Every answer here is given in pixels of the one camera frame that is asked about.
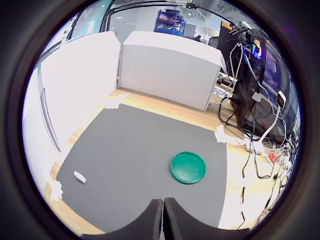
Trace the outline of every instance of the green frisbee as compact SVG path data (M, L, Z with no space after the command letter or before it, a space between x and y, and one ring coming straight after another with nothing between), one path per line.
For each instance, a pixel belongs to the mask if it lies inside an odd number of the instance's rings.
M206 175L206 163L197 154L183 151L173 157L170 170L178 182L195 184Z

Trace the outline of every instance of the blue shelf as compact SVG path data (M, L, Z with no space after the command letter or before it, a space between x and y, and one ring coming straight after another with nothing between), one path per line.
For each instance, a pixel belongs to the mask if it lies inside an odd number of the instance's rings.
M184 34L186 21L177 10L159 11L155 22L154 31L157 33L182 36Z

